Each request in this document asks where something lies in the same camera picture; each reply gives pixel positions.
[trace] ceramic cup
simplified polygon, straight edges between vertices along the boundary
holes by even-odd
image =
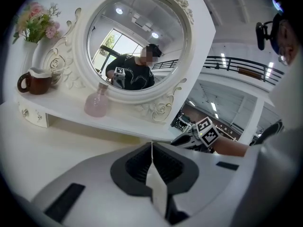
[[[22,81],[25,79],[26,87],[22,88]],[[28,73],[23,74],[17,83],[18,90],[21,93],[29,92],[39,95],[46,93],[52,82],[52,73],[48,70],[30,68]]]

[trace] oval mirror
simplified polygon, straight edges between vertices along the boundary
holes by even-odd
[[[107,4],[94,19],[88,38],[93,70],[110,85],[131,91],[165,80],[183,46],[178,16],[160,0]]]

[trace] window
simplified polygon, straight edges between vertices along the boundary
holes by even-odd
[[[118,52],[119,54],[129,54],[133,56],[140,56],[142,46],[127,37],[126,35],[112,29],[102,45]],[[93,59],[93,66],[95,70],[106,79],[105,69],[109,63],[116,59],[115,55],[110,54],[104,49],[99,49]]]

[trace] artificial flower arrangement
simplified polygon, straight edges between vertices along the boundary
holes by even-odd
[[[19,17],[16,17],[16,32],[14,41],[23,36],[25,41],[38,43],[44,36],[49,39],[59,35],[60,24],[53,20],[58,17],[60,11],[57,4],[51,4],[48,10],[37,3],[29,3]]]

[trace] mug handle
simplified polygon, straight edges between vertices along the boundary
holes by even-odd
[[[18,80],[18,83],[17,83],[17,88],[18,88],[18,90],[19,90],[21,93],[26,93],[26,92],[29,91],[29,86],[30,86],[30,85],[28,85],[27,83],[26,83],[26,88],[22,88],[22,87],[21,87],[22,81],[23,81],[24,79],[26,79],[26,78],[29,78],[29,76],[30,76],[30,73],[28,72],[28,73],[23,74],[21,77],[19,77],[19,80]]]

